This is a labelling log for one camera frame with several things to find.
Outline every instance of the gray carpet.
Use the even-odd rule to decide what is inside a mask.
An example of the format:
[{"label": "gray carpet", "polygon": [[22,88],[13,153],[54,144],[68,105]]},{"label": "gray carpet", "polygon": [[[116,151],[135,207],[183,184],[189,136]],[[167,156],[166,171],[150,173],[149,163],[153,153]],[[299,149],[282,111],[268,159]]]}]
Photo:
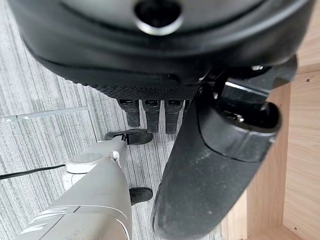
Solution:
[{"label": "gray carpet", "polygon": [[[145,114],[141,127],[146,127]],[[127,129],[125,113],[90,87],[64,80],[26,51],[8,3],[0,1],[0,175],[64,164],[109,131]],[[131,187],[155,192],[175,135],[166,135],[164,110],[151,143],[128,148],[125,173]],[[13,240],[64,193],[64,168],[0,181],[0,239]],[[133,239],[155,240],[153,200],[132,209]],[[206,239],[220,239],[218,226]]]}]

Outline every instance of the textured black panel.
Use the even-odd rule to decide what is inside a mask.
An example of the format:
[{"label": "textured black panel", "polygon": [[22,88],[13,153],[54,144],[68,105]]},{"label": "textured black panel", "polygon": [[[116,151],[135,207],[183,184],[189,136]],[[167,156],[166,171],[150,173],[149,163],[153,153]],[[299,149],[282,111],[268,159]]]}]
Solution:
[{"label": "textured black panel", "polygon": [[132,100],[190,100],[196,94],[198,85],[180,85],[178,88],[152,88],[134,86],[92,86],[114,99]]}]

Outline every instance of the black power cord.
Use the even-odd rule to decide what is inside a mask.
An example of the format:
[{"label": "black power cord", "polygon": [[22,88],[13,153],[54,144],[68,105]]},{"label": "black power cord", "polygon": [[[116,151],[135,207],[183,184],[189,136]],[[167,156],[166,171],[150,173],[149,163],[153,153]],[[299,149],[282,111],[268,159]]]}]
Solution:
[{"label": "black power cord", "polygon": [[57,165],[57,166],[42,167],[42,168],[37,168],[37,169],[33,169],[33,170],[28,170],[28,171],[20,171],[20,172],[8,173],[8,174],[0,175],[0,180],[20,177],[20,176],[33,174],[33,173],[36,173],[36,172],[41,172],[41,171],[46,171],[46,170],[58,169],[58,168],[62,168],[62,167],[65,167],[65,166],[66,166],[65,164],[61,164],[61,165]]}]

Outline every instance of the screw hole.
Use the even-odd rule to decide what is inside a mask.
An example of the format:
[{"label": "screw hole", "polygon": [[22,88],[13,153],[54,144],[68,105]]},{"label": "screw hole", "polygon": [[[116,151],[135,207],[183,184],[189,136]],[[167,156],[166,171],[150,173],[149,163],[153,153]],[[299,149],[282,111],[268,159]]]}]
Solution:
[{"label": "screw hole", "polygon": [[171,0],[143,0],[135,6],[134,12],[137,27],[146,34],[168,35],[182,24],[181,7]]}]

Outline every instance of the black plastic housing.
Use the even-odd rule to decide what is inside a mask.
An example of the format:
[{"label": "black plastic housing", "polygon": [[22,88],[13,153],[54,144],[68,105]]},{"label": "black plastic housing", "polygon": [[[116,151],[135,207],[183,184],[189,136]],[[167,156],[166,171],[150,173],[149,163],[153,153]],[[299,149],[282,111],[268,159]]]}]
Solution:
[{"label": "black plastic housing", "polygon": [[270,66],[292,57],[314,0],[267,0],[219,25],[167,36],[103,24],[60,0],[9,3],[31,53],[58,75],[117,99],[186,100],[213,66]]},{"label": "black plastic housing", "polygon": [[226,117],[207,97],[190,104],[155,197],[152,226],[162,239],[196,240],[211,232],[248,186],[281,127],[272,103],[268,115],[252,116],[256,126]]}]

